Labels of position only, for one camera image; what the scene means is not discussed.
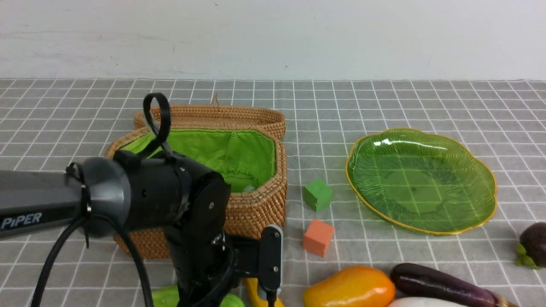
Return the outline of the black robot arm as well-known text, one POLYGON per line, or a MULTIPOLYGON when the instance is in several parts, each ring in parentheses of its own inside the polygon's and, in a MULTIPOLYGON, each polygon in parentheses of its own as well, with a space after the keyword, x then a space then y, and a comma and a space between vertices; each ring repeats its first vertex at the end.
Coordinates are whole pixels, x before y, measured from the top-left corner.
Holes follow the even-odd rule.
POLYGON ((64 173, 1 171, 1 237, 66 226, 49 252, 31 301, 41 304, 52 266, 68 237, 116 232, 133 257, 144 302, 152 307, 148 273, 133 231, 162 228, 175 267, 180 307, 218 307, 242 278, 258 279, 273 307, 282 281, 282 231, 270 225, 260 240, 229 235, 231 187, 222 175, 186 156, 144 159, 128 151, 114 158, 72 162, 64 173))

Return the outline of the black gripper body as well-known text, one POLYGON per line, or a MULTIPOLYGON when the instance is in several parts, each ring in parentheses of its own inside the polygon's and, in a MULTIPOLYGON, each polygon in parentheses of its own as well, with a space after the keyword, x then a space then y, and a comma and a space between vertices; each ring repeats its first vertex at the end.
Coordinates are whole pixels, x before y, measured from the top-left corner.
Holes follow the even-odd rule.
POLYGON ((259 299, 267 301, 267 290, 262 286, 259 274, 261 247, 267 244, 267 234, 263 232, 260 239, 243 236, 217 235, 211 245, 224 249, 227 256, 224 274, 216 286, 209 292, 209 306, 219 307, 228 292, 243 278, 257 278, 255 287, 259 299))

